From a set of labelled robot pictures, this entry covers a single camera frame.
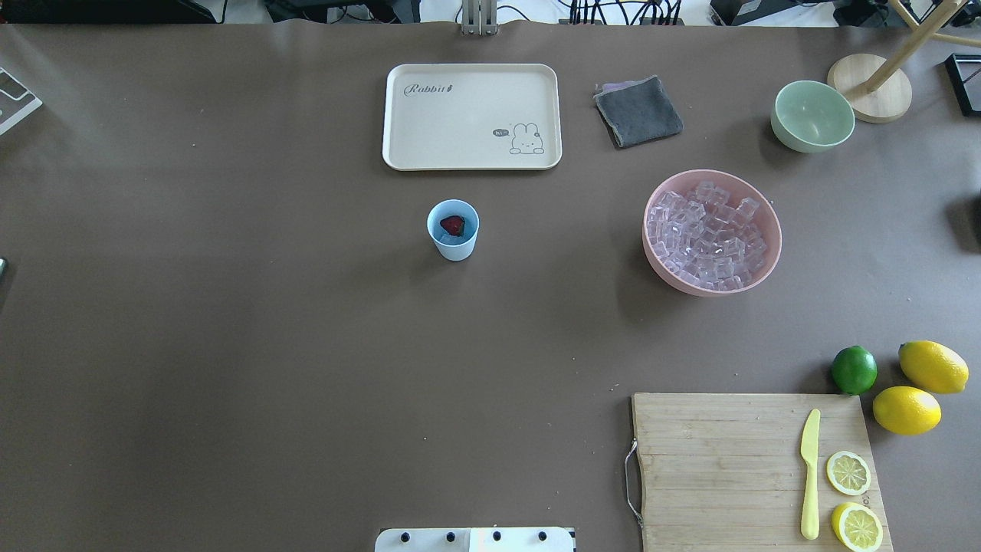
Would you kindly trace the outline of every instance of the pink bowl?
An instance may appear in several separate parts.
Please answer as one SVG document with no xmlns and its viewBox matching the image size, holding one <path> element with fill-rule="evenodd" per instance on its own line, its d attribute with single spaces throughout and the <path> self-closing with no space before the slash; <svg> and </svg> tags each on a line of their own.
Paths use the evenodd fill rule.
<svg viewBox="0 0 981 552">
<path fill-rule="evenodd" d="M 756 209 L 756 214 L 753 216 L 752 222 L 756 224 L 760 233 L 763 235 L 763 240 L 767 244 L 767 249 L 763 254 L 763 266 L 752 274 L 752 282 L 739 290 L 706 290 L 705 288 L 700 288 L 685 282 L 681 278 L 671 273 L 671 271 L 664 266 L 664 263 L 657 258 L 657 255 L 654 254 L 654 250 L 652 248 L 653 244 L 647 238 L 647 214 L 654 207 L 654 203 L 657 201 L 657 199 L 668 191 L 685 195 L 695 186 L 697 186 L 699 182 L 705 180 L 711 181 L 717 188 L 721 188 L 729 192 L 732 195 L 729 198 L 729 204 L 732 207 L 739 204 L 739 201 L 743 197 L 751 197 L 759 202 L 759 207 Z M 650 199 L 647 200 L 647 206 L 644 208 L 644 220 L 641 222 L 641 240 L 644 243 L 644 254 L 647 255 L 647 262 L 650 263 L 650 266 L 653 267 L 654 272 L 656 272 L 662 280 L 667 282 L 668 285 L 676 290 L 699 297 L 729 296 L 755 288 L 760 282 L 765 280 L 766 277 L 770 275 L 770 272 L 773 271 L 773 267 L 777 264 L 777 259 L 780 258 L 780 249 L 783 246 L 783 235 L 780 231 L 780 221 L 777 220 L 777 213 L 774 212 L 773 206 L 770 205 L 770 202 L 766 199 L 766 197 L 764 197 L 759 190 L 750 186 L 749 183 L 743 179 L 728 173 L 713 171 L 710 169 L 695 169 L 692 171 L 685 171 L 684 173 L 678 173 L 677 175 L 662 182 L 660 186 L 654 189 L 654 193 L 650 195 Z"/>
</svg>

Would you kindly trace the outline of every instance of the yellow knife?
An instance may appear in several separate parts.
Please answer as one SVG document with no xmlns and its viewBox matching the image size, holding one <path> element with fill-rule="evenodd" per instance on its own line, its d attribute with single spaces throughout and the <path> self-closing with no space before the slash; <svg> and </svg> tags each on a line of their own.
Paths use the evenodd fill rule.
<svg viewBox="0 0 981 552">
<path fill-rule="evenodd" d="M 817 519 L 817 432 L 821 426 L 821 411 L 807 415 L 800 438 L 800 457 L 807 464 L 807 483 L 803 488 L 803 508 L 800 512 L 800 534 L 808 540 L 817 538 L 820 525 Z"/>
</svg>

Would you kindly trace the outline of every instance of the gray cloth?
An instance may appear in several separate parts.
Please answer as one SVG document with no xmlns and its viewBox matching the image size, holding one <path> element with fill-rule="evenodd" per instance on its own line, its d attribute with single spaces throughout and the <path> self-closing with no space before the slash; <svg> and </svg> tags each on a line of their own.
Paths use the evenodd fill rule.
<svg viewBox="0 0 981 552">
<path fill-rule="evenodd" d="M 594 99 L 620 147 L 674 136 L 685 128 L 657 75 L 604 84 Z"/>
</svg>

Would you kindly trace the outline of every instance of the green bowl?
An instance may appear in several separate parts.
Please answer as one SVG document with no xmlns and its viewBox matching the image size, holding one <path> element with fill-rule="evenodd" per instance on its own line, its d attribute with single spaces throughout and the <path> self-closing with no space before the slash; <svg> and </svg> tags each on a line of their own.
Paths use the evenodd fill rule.
<svg viewBox="0 0 981 552">
<path fill-rule="evenodd" d="M 770 113 L 773 134 L 790 149 L 817 153 L 852 135 L 852 106 L 836 89 L 817 81 L 795 81 L 777 94 Z"/>
</svg>

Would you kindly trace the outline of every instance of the knife handle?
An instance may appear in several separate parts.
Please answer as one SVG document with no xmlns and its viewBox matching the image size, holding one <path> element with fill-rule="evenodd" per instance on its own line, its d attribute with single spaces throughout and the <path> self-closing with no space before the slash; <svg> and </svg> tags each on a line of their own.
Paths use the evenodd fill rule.
<svg viewBox="0 0 981 552">
<path fill-rule="evenodd" d="M 817 538 L 820 523 L 817 519 L 817 468 L 807 463 L 807 483 L 803 488 L 803 508 L 800 513 L 800 534 L 807 540 Z"/>
</svg>

